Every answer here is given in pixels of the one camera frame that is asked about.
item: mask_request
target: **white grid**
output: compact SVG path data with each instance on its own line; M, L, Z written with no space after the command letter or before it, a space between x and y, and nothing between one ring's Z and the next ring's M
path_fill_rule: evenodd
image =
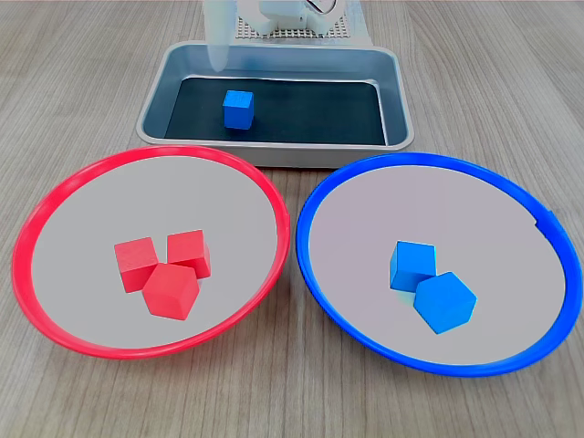
M275 30L269 35L258 34L250 25L248 25L241 16L237 19L236 39L276 39L276 38L349 38L349 27L347 18L342 16L334 27L326 35L317 35L312 30L294 29L294 30Z

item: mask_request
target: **wooden block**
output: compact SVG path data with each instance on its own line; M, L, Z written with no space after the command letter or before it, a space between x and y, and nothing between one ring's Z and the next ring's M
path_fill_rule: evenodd
M418 284L436 275L436 250L432 245L398 242L390 261L390 287L415 292Z
M475 304L475 294L452 272L422 281L413 301L415 309L436 334L467 323Z
M160 263L142 294L153 315L185 320L199 295L197 275L191 267Z
M141 290L158 264L154 243L149 237L114 245L121 281L126 292Z
M203 231L169 235L167 261L173 265L192 267L199 279L211 276L211 257Z
M249 130L254 119L254 93L229 90L223 102L224 125L234 130Z

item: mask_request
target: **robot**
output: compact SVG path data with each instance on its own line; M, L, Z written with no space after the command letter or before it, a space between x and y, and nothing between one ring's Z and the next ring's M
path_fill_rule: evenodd
M204 28L212 68L227 65L235 20L241 16L258 34L307 29L326 34L345 11L345 0L204 0Z

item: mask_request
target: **red cube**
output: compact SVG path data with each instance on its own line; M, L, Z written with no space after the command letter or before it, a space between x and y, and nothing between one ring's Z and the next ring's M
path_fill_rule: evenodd
M192 267L197 278L211 276L211 257L202 230L169 235L167 259L173 265Z
M142 294L153 315L185 320L199 295L197 275L191 267L160 263Z
M121 281L126 292L141 290L156 265L158 257L149 237L114 245Z

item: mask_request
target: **tray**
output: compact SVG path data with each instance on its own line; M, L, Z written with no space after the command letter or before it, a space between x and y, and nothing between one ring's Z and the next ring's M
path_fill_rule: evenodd
M221 105L229 88L279 99L255 99L256 127L228 132ZM413 139L399 65L388 50L235 45L227 68L215 73L197 41L167 50L137 132L151 144L210 146L256 166L333 169Z

